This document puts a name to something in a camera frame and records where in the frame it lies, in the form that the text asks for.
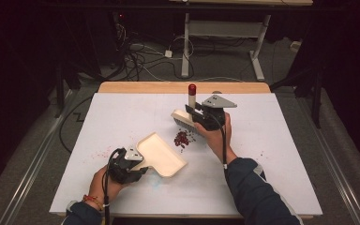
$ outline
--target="person's left hand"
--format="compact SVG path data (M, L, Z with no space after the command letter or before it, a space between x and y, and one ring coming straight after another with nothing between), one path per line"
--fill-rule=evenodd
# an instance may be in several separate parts
M107 170L107 166L105 165L98 172L95 173L95 175L93 176L93 180L90 184L89 194L88 194L91 197L97 197L96 200L99 203L101 203L101 205L104 204L103 184L105 185L105 181L103 182L102 179L106 170ZM114 182L109 176L108 187L107 187L107 195L109 197L109 202L112 202L118 195L119 191L126 186L127 185L121 185L117 182ZM95 202L93 201L85 201L85 202L90 206L96 208L97 210L100 210L99 206Z

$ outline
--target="table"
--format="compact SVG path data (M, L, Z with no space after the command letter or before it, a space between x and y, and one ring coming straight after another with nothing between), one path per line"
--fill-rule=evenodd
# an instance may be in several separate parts
M232 115L232 147L237 149L238 156L258 160L267 180L301 217L321 215L277 99L269 93L268 86L259 82L195 83L197 101L220 91L238 104L238 108L227 111ZM107 163L111 151L127 148L156 131L188 165L172 178L161 178L150 169L137 184L121 191L112 204L112 214L143 218L239 218L221 164L204 139L194 136L196 142L181 153L171 143L179 126L170 113L175 107L184 107L182 99L188 98L188 85L189 82L103 83L94 96L50 212L64 215L69 201L87 193L93 173Z
M265 6L311 6L312 0L192 0L190 3L204 4L239 4L239 5L265 5ZM253 65L256 78L259 82L265 80L262 67L259 63L259 53L262 48L265 32L267 31L271 15L265 15L262 22L218 22L218 21L192 21L189 13L186 13L184 50L182 61L182 77L188 77L189 57L189 36L213 36L213 37L235 37L235 38L257 38L254 51L249 52L250 60Z

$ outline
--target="hand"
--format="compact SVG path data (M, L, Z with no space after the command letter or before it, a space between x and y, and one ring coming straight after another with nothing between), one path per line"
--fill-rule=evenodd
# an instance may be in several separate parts
M107 166L105 165L102 167L98 172L95 173L93 176L93 180L90 184L89 188L89 196L97 197L97 201L102 205L104 204L104 192L103 192L103 182L102 179L104 176L104 173L107 170ZM107 188L107 195L109 197L109 202L112 202L116 196L118 195L119 191L124 188L126 185L121 185L119 183L114 182L110 176L108 178L108 188ZM90 206L96 208L97 210L100 210L99 206L93 202L93 201L86 201L85 203L89 204Z
M230 164L230 162L237 158L237 155L233 152L233 149L230 146L232 135L231 117L226 112L225 117L226 124L223 126L223 129L226 133L227 164ZM194 123L194 126L198 130L198 132L204 136L207 144L212 149L213 153L215 153L218 159L223 162L223 137L221 135L220 129L207 131L199 123Z

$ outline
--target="jacket sleeve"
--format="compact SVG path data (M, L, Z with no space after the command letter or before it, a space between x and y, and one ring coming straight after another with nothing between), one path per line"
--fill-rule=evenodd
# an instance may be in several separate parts
M245 224L303 224L286 201L265 182L263 168L255 160L236 158L228 165L226 178Z
M100 225L101 214L85 202L72 201L67 206L67 216L62 225Z

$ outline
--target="person's right hand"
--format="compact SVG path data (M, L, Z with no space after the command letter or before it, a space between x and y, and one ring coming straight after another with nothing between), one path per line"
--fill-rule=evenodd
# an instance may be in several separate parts
M233 152L230 146L232 135L231 117L226 112L225 117L226 124L225 126L223 126L223 129L226 133L227 164L230 164L231 161L237 158L237 155ZM204 136L207 144L212 149L213 153L215 153L218 159L223 162L223 137L221 135L220 129L208 131L199 123L194 123L194 126L198 130L198 132Z

